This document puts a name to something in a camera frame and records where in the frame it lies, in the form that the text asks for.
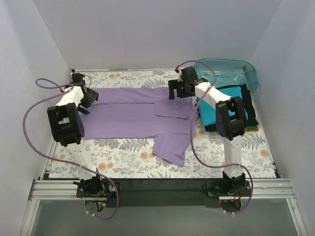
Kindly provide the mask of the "purple t shirt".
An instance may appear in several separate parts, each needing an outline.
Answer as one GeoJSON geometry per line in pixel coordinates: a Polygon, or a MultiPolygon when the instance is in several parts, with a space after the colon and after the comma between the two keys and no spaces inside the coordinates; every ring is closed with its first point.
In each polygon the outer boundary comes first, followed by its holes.
{"type": "Polygon", "coordinates": [[[149,138],[154,140],[153,154],[175,165],[185,164],[197,114],[192,98],[170,100],[167,87],[96,88],[98,101],[82,115],[86,140],[149,138]]]}

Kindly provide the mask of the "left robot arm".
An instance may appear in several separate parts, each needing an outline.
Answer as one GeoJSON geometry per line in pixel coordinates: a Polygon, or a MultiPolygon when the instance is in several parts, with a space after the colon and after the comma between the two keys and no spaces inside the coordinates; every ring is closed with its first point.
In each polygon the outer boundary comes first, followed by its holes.
{"type": "Polygon", "coordinates": [[[59,103],[47,109],[48,119],[53,138],[70,154],[74,163],[78,164],[79,182],[74,182],[80,191],[94,197],[101,196],[105,185],[96,174],[97,168],[92,164],[87,153],[83,138],[85,129],[80,114],[88,115],[87,110],[98,100],[98,93],[86,86],[85,75],[72,73],[72,81],[63,91],[68,91],[59,103]]]}

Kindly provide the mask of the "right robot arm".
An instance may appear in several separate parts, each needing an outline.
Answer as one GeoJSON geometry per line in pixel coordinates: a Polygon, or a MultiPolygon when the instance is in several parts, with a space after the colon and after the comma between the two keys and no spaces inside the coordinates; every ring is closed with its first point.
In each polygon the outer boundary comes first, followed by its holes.
{"type": "Polygon", "coordinates": [[[198,78],[194,67],[181,68],[178,65],[175,72],[178,79],[168,82],[169,99],[195,96],[199,99],[194,109],[194,115],[202,101],[210,105],[216,114],[216,129],[223,140],[225,164],[211,166],[204,163],[197,155],[193,145],[193,121],[190,123],[190,145],[197,161],[205,167],[223,169],[222,182],[218,190],[227,195],[234,195],[246,184],[246,167],[242,165],[241,143],[247,127],[247,118],[242,98],[228,96],[217,88],[215,83],[198,78]]]}

